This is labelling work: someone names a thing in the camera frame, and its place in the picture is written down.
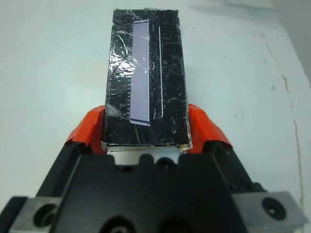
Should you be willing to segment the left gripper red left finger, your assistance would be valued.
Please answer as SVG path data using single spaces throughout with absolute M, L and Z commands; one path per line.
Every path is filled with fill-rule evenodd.
M 104 105 L 90 110 L 70 133 L 37 192 L 38 197 L 62 196 L 82 154 L 106 154 L 101 146 L 104 113 Z

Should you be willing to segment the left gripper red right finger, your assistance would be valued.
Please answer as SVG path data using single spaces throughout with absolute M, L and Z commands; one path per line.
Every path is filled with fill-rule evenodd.
M 260 183 L 250 179 L 226 135 L 203 109 L 190 104 L 189 119 L 192 149 L 187 151 L 188 154 L 213 154 L 232 193 L 265 191 Z

